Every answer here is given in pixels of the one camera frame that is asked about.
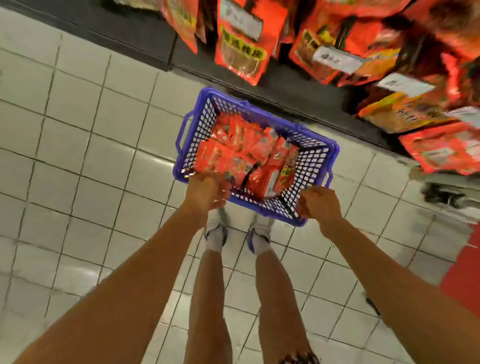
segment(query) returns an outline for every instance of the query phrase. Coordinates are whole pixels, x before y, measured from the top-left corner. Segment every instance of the price tag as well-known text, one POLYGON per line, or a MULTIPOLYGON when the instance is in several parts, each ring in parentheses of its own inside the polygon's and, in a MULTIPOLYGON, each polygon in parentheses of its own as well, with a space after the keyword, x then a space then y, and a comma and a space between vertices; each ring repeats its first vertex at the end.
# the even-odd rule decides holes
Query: price tag
POLYGON ((221 0, 220 18, 258 42, 264 25, 263 21, 245 11, 236 2, 221 0))
POLYGON ((365 62, 365 59, 362 57, 326 46, 319 47, 313 54, 312 59, 334 70, 348 74, 354 73, 365 62))
POLYGON ((480 109, 474 106, 466 106, 446 113, 451 118, 457 118, 461 121, 468 122, 476 128, 480 128, 480 109))
POLYGON ((401 73, 391 73, 377 85, 393 92, 402 92, 408 97, 417 97, 435 88, 434 85, 428 82, 420 81, 401 73))

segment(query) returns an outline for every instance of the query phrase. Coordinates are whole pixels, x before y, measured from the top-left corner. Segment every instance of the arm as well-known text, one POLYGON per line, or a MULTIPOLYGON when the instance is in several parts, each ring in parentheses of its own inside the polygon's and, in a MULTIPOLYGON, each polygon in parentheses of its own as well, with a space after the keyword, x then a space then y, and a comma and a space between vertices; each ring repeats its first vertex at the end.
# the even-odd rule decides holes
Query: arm
POLYGON ((193 176, 185 201, 163 227, 16 363, 140 363, 192 237, 208 210, 225 204, 228 188, 212 176, 193 176))
POLYGON ((302 193, 299 213, 315 218, 417 364, 480 363, 480 319, 402 267, 342 218, 335 192, 302 193))

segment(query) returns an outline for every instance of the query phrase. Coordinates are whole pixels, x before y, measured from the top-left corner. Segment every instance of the forearm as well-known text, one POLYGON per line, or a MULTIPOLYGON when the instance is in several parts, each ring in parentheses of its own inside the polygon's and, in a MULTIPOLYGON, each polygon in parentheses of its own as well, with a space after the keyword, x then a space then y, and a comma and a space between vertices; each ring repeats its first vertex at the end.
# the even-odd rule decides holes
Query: forearm
POLYGON ((326 235, 417 364, 478 363, 480 320, 411 273, 346 220, 326 235))
POLYGON ((201 219, 180 208, 17 363, 139 363, 201 219))

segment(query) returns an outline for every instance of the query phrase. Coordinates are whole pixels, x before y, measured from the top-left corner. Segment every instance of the shopping basket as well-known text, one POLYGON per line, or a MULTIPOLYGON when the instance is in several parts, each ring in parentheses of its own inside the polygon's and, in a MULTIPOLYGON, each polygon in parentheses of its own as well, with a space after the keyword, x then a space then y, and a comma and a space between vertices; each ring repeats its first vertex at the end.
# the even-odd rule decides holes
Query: shopping basket
POLYGON ((193 162, 197 155, 198 144, 211 136, 212 125, 221 111, 230 114, 239 113, 247 121, 255 122, 262 127, 274 128, 279 135, 300 147, 293 184, 280 196, 260 201, 247 190, 234 189, 231 191, 229 201, 293 226, 304 225, 305 219, 296 212, 300 191, 310 185, 322 184, 327 173, 329 176, 325 186, 329 186, 333 177, 332 165, 339 152, 338 144, 302 125, 278 118, 247 101, 240 101, 211 87, 200 91, 195 109, 183 118, 175 142, 178 157, 173 169, 174 177, 188 183, 188 178, 194 175, 193 162), (193 117, 192 122, 183 147, 180 147, 180 141, 190 117, 193 117))

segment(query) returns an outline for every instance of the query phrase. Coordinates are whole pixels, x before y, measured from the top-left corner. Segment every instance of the basket handle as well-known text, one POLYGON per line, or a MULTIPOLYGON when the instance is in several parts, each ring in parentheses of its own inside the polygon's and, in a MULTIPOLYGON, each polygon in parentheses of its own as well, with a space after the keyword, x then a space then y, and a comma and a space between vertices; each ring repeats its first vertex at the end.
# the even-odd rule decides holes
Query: basket handle
POLYGON ((331 167, 328 168, 327 173, 328 173, 328 179, 327 179, 327 183, 325 183, 326 188, 330 187, 330 183, 332 182, 332 179, 333 179, 333 173, 332 173, 331 167))
POLYGON ((182 155, 182 149, 180 147, 180 141, 183 137, 183 132, 185 131, 185 126, 187 125, 188 119, 193 115, 194 110, 190 111, 187 115, 183 117, 183 121, 181 123, 179 134, 177 135, 177 140, 175 141, 175 146, 177 147, 177 152, 179 156, 182 155))

